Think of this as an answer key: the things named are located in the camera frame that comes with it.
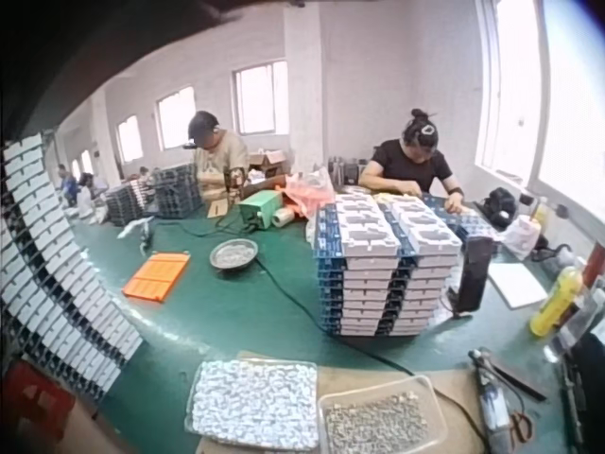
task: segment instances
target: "hair bun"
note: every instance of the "hair bun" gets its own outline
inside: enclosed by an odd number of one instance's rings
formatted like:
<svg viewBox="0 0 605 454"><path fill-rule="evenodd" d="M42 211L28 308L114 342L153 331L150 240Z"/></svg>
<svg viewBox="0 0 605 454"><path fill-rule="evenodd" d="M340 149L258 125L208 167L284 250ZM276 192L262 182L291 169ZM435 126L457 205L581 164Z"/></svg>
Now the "hair bun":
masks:
<svg viewBox="0 0 605 454"><path fill-rule="evenodd" d="M428 113L421 109L412 109L412 116L420 120L428 120Z"/></svg>

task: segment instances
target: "hand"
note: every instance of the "hand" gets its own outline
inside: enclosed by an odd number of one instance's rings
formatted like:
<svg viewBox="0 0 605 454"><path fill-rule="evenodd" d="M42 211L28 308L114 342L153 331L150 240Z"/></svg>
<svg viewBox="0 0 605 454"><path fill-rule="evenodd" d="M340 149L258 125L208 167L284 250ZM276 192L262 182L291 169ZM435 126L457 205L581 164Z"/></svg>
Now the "hand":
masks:
<svg viewBox="0 0 605 454"><path fill-rule="evenodd" d="M457 215L459 215L464 209L464 207L462 206L463 199L464 198L462 197L462 194L460 194L459 192L454 192L450 194L450 197L447 198L447 201L445 201L445 205L443 206L445 208L445 211L450 214L456 213Z"/></svg>
<svg viewBox="0 0 605 454"><path fill-rule="evenodd" d="M423 195L421 188L413 181L397 182L397 190L402 194L408 194L409 196L414 197L421 197Z"/></svg>

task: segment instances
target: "yellow bottle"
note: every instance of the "yellow bottle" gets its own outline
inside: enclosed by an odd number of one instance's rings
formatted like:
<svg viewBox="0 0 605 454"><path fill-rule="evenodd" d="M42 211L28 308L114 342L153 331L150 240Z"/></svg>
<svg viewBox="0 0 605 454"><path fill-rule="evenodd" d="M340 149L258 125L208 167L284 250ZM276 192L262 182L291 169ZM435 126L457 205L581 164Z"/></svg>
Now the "yellow bottle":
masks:
<svg viewBox="0 0 605 454"><path fill-rule="evenodd" d="M566 267L557 277L548 298L540 311L529 322L529 329L536 336L545 336L559 321L563 313L572 305L583 287L582 272L579 267Z"/></svg>
<svg viewBox="0 0 605 454"><path fill-rule="evenodd" d="M544 234L546 226L548 224L548 199L546 197L540 197L536 209L533 212L532 218L540 224L540 233Z"/></svg>

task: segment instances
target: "hair clip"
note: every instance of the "hair clip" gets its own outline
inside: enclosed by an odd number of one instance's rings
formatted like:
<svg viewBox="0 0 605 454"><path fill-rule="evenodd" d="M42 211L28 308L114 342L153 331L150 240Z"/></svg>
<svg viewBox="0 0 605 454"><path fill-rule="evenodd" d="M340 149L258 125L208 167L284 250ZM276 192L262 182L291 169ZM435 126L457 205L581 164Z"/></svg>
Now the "hair clip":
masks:
<svg viewBox="0 0 605 454"><path fill-rule="evenodd" d="M433 135L433 133L435 133L435 127L433 125L425 125L420 132L424 135Z"/></svg>

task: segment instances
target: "green machine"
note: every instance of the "green machine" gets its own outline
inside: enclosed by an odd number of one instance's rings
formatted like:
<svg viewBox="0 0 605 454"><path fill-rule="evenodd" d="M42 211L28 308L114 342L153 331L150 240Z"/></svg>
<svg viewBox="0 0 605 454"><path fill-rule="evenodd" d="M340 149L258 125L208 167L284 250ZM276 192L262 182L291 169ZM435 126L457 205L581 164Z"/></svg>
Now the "green machine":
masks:
<svg viewBox="0 0 605 454"><path fill-rule="evenodd" d="M267 229L273 214L282 208L284 200L280 191L264 190L238 203L244 225Z"/></svg>

